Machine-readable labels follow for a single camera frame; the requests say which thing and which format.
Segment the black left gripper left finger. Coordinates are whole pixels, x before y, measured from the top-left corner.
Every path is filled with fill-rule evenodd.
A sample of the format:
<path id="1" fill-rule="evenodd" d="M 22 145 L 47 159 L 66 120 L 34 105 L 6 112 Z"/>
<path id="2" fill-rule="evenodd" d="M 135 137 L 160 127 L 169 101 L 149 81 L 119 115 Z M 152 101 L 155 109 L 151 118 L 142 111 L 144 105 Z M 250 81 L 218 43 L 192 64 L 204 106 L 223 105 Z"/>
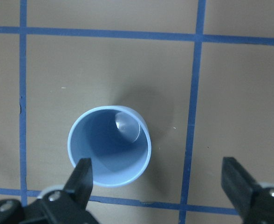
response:
<path id="1" fill-rule="evenodd" d="M 92 189 L 92 162 L 90 158 L 82 158 L 64 185 L 63 191 L 65 191 L 81 209 L 86 209 Z"/>

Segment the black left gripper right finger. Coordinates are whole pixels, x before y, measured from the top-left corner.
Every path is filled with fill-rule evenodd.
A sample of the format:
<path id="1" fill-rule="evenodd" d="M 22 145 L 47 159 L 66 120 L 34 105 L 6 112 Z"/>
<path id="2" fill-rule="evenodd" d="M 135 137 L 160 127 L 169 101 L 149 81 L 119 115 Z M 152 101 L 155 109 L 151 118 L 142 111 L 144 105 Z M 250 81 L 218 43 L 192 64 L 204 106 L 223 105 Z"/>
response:
<path id="1" fill-rule="evenodd" d="M 233 157 L 224 157 L 221 187 L 240 215 L 247 215 L 262 187 Z"/>

